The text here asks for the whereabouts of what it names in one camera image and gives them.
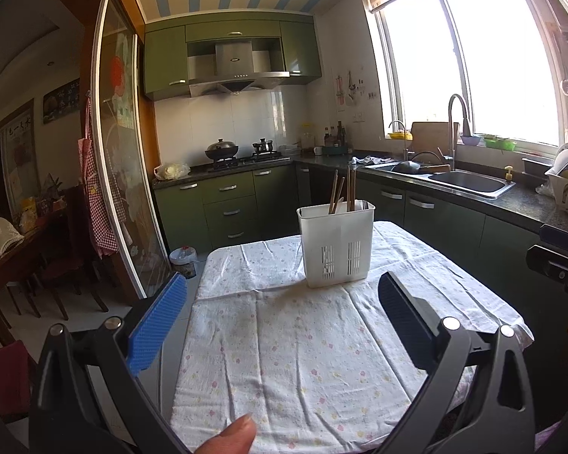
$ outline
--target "dining table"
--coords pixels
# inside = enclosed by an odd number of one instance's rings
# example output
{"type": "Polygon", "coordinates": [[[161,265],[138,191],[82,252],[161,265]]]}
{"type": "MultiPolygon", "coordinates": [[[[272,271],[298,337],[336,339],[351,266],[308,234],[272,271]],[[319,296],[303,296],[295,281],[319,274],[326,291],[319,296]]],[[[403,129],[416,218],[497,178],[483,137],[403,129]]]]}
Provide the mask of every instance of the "dining table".
{"type": "MultiPolygon", "coordinates": [[[[23,235],[18,243],[9,247],[0,256],[0,291],[11,281],[27,285],[30,278],[41,267],[42,253],[68,244],[67,216],[65,210],[56,210],[32,230],[23,235]]],[[[24,292],[31,300],[29,289],[24,292]]],[[[8,345],[15,339],[0,316],[0,344],[8,345]]]]}
{"type": "MultiPolygon", "coordinates": [[[[183,344],[170,425],[193,452],[236,418],[257,424],[251,453],[344,454],[374,449],[426,379],[377,293],[392,272],[440,318],[470,330],[530,329],[508,303],[391,222],[373,225],[367,278],[307,286],[301,236],[213,251],[183,344]]],[[[450,409],[467,396],[467,367],[450,409]]]]}

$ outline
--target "drawer handle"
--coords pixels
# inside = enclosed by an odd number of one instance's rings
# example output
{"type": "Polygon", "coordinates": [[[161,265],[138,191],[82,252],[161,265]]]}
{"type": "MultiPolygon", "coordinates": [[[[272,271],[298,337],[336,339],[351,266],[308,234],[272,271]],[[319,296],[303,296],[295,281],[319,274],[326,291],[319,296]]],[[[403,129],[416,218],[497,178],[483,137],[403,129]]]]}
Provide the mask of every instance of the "drawer handle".
{"type": "Polygon", "coordinates": [[[418,206],[419,208],[428,208],[430,210],[435,208],[433,203],[423,203],[422,201],[413,200],[412,198],[408,198],[408,201],[410,201],[410,204],[418,206]]]}
{"type": "Polygon", "coordinates": [[[401,200],[402,199],[401,194],[388,193],[387,191],[381,191],[381,196],[384,196],[385,198],[390,198],[391,200],[401,200]]]}

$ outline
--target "small faucet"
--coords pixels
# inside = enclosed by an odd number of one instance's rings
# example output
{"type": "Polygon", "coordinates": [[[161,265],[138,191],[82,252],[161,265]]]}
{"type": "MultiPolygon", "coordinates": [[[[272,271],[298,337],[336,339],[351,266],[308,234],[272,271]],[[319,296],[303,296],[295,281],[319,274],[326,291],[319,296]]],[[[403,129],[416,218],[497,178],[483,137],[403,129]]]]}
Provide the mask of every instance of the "small faucet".
{"type": "Polygon", "coordinates": [[[406,148],[406,126],[399,119],[394,119],[387,125],[387,129],[389,129],[389,127],[394,123],[400,123],[401,128],[404,131],[404,161],[406,161],[408,160],[408,148],[406,148]]]}
{"type": "Polygon", "coordinates": [[[458,98],[458,100],[461,102],[461,108],[463,109],[463,136],[471,136],[471,130],[470,130],[470,120],[469,117],[467,115],[467,102],[465,102],[465,99],[463,98],[462,95],[458,95],[457,93],[453,93],[453,95],[451,95],[450,100],[448,101],[448,129],[449,129],[449,139],[450,139],[450,145],[449,145],[449,150],[450,150],[450,155],[452,156],[453,160],[452,160],[452,164],[450,165],[450,170],[454,171],[454,158],[456,155],[456,146],[457,146],[457,139],[456,139],[456,135],[454,134],[454,124],[453,124],[453,103],[454,103],[454,99],[458,98]]]}

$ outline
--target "human hand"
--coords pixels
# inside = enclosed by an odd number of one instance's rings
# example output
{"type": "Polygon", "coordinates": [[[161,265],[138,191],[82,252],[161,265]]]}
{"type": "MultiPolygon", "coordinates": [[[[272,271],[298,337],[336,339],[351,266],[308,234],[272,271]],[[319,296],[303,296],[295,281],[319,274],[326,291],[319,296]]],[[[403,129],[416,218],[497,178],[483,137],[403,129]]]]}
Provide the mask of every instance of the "human hand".
{"type": "Polygon", "coordinates": [[[204,442],[195,454],[248,454],[256,435],[257,426],[248,413],[204,442]]]}

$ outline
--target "window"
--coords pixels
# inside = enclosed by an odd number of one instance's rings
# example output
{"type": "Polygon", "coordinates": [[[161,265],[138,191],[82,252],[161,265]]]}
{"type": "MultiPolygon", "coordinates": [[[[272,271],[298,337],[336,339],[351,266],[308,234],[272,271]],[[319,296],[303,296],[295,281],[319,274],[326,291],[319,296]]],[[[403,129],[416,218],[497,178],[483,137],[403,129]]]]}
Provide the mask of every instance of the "window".
{"type": "Polygon", "coordinates": [[[559,144],[557,80],[526,0],[391,0],[376,16],[406,124],[447,121],[456,92],[475,133],[559,144]]]}

